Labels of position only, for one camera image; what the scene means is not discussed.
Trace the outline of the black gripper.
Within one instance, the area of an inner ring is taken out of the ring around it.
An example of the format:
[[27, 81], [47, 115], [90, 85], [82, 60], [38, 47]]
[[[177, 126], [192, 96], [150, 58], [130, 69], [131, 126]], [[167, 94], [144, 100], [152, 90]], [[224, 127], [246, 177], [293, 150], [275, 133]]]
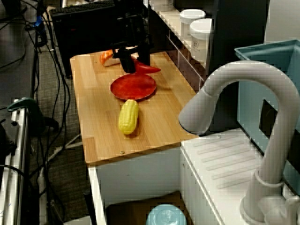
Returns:
[[135, 73], [135, 63], [131, 54], [138, 53], [138, 60], [149, 66], [150, 50], [153, 47], [154, 44], [151, 38], [142, 40], [137, 44], [131, 44], [128, 41], [113, 42], [111, 44], [112, 57], [120, 59], [123, 70], [126, 73]]

